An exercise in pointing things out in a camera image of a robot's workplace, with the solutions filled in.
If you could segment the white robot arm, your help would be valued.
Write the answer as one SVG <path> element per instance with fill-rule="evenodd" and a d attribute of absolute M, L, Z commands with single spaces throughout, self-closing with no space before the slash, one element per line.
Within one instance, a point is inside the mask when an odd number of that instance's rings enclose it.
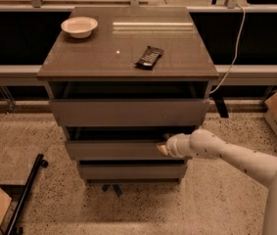
<path fill-rule="evenodd" d="M 167 135 L 158 150 L 173 158 L 220 158 L 268 189 L 262 235 L 277 235 L 277 157 L 223 141 L 212 132 Z"/>

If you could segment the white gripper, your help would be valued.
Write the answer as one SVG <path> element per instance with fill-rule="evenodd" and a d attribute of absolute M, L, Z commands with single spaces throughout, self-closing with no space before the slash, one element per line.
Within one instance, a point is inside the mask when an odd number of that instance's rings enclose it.
<path fill-rule="evenodd" d="M 194 152 L 190 146 L 190 136 L 188 134 L 166 133 L 163 135 L 165 142 L 157 143 L 157 149 L 164 155 L 170 154 L 174 158 L 193 157 Z"/>

